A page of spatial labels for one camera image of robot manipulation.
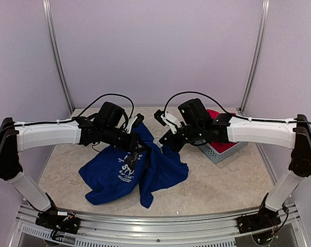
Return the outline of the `blue printed t-shirt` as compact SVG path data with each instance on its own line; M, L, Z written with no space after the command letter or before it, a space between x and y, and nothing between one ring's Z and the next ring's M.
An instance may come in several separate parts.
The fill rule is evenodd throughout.
M144 124L134 129L142 140L153 142L154 137ZM137 161L137 152L130 153L112 146L104 148L79 170L83 181L91 188L85 195L93 205L118 200L139 187L140 204L149 208L152 193L175 186L187 179L189 168L180 155L170 148L153 144L147 161Z

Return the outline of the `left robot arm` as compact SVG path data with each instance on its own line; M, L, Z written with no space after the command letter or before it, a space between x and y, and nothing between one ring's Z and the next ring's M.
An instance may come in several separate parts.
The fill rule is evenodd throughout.
M55 212L55 204L36 182L23 171L19 152L61 144L88 146L105 143L130 153L149 151L140 135L133 131L144 117L128 117L125 110L105 102L99 112L85 117L45 122L14 122L11 117L0 127L0 179L9 182L38 212L50 228L59 228L63 218Z

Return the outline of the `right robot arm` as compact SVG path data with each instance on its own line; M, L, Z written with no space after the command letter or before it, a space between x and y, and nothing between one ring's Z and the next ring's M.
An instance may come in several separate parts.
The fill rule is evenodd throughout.
M183 121L166 110L157 110L154 118L169 130L159 143L180 151L185 144L259 143L292 150L287 171L266 195L263 208L254 216L254 224L265 228L304 178L311 175L311 122L304 115L297 118L261 119L223 112L212 118L200 99L194 98L178 107Z

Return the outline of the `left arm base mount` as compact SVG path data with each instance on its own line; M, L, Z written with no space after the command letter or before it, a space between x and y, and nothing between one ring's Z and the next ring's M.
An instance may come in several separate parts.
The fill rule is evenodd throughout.
M80 227L81 219L73 212L50 209L38 213L35 223L44 228L76 235Z

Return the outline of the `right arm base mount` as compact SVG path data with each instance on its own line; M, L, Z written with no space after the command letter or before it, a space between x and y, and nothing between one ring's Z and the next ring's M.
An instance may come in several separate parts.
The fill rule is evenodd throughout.
M236 219L236 222L239 233L243 234L278 226L281 224L281 219L278 211L272 211L262 203L257 213L240 216Z

